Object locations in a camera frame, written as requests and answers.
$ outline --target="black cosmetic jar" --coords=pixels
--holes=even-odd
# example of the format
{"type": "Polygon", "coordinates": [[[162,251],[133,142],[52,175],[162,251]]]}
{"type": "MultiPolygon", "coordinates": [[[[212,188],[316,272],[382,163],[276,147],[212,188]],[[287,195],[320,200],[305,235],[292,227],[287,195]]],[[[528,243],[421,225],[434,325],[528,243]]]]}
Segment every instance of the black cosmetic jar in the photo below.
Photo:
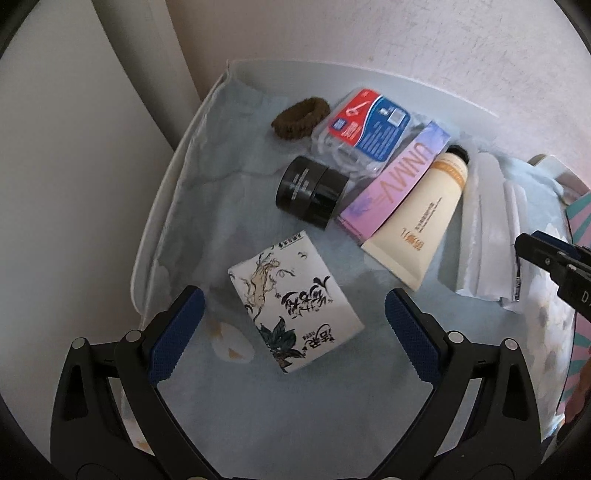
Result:
{"type": "Polygon", "coordinates": [[[309,158],[297,157],[287,167],[275,205],[308,223],[326,228],[348,178],[309,158]]]}

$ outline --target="beige wall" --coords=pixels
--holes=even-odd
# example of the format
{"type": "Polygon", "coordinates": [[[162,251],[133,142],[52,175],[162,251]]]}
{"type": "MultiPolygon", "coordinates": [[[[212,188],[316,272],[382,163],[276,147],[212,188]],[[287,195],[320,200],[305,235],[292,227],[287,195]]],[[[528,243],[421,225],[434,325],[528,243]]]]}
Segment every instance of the beige wall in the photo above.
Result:
{"type": "Polygon", "coordinates": [[[139,325],[129,279],[173,152],[90,0],[33,9],[0,59],[0,115],[0,393],[47,456],[72,340],[139,325]]]}
{"type": "Polygon", "coordinates": [[[173,148],[201,101],[165,0],[92,0],[111,46],[173,148]]]}
{"type": "Polygon", "coordinates": [[[496,112],[503,149],[553,153],[591,184],[591,56],[554,0],[167,3],[202,98],[226,59],[386,70],[496,112]]]}

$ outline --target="cosmetic tube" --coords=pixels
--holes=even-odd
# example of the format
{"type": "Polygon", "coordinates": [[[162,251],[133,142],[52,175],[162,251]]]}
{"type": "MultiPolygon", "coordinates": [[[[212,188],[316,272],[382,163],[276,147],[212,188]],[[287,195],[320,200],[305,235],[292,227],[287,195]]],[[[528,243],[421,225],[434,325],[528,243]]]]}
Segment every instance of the cosmetic tube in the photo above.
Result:
{"type": "Polygon", "coordinates": [[[468,156],[452,145],[361,248],[418,290],[466,184],[468,156]]]}

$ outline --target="white tube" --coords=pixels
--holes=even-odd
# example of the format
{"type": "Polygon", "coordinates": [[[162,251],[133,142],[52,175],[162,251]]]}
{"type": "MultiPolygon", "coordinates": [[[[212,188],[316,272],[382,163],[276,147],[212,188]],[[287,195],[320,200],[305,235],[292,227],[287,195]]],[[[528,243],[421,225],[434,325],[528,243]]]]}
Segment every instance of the white tube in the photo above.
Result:
{"type": "Polygon", "coordinates": [[[452,219],[468,170],[460,157],[440,154],[412,192],[361,248],[418,290],[452,219]]]}
{"type": "Polygon", "coordinates": [[[480,181],[478,155],[472,155],[468,164],[468,179],[463,193],[460,258],[457,266],[456,293],[464,297],[476,297],[478,277],[480,276],[480,256],[482,253],[480,181]]]}

